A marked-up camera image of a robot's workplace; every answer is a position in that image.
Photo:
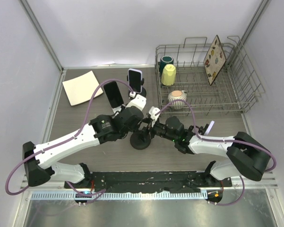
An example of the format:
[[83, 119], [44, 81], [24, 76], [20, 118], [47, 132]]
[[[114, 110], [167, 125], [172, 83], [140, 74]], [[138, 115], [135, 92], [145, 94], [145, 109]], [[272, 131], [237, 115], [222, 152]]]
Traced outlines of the black round-base phone stand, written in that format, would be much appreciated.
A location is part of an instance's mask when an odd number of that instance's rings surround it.
[[149, 130], [143, 129], [132, 133], [130, 137], [130, 144], [136, 150], [144, 150], [151, 144], [151, 137]]

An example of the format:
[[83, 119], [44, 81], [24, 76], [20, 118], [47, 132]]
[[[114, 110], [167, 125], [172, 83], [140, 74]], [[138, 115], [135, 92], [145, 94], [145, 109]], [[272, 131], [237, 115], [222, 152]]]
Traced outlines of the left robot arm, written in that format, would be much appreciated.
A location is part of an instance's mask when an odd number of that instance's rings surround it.
[[24, 143], [22, 151], [28, 185], [36, 187], [59, 177], [82, 189], [87, 188], [91, 183], [87, 166], [66, 165], [59, 161], [83, 149], [125, 138], [128, 132], [138, 129], [143, 117], [142, 108], [130, 106], [113, 115], [99, 115], [85, 124], [81, 131], [48, 143]]

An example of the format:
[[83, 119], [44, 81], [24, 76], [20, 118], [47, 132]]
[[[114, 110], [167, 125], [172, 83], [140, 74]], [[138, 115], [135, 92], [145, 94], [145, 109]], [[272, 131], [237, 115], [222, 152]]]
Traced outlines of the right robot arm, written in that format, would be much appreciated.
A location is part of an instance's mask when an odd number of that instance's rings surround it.
[[159, 136], [174, 142], [175, 148], [183, 154], [210, 154], [224, 157], [224, 161], [211, 162], [204, 174], [204, 181], [210, 187], [232, 176], [244, 176], [259, 182], [271, 159], [270, 152], [245, 132], [230, 137], [210, 137], [201, 131], [188, 129], [175, 116], [165, 123], [158, 120], [151, 123], [151, 137]]

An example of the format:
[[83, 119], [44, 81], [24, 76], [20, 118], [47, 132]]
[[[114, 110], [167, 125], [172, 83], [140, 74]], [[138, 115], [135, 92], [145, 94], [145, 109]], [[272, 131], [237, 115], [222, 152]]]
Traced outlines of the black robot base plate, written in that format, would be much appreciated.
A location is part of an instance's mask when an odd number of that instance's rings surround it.
[[229, 177], [214, 180], [197, 171], [92, 172], [72, 186], [96, 192], [105, 189], [107, 193], [184, 193], [200, 192], [200, 188], [232, 187], [232, 182]]

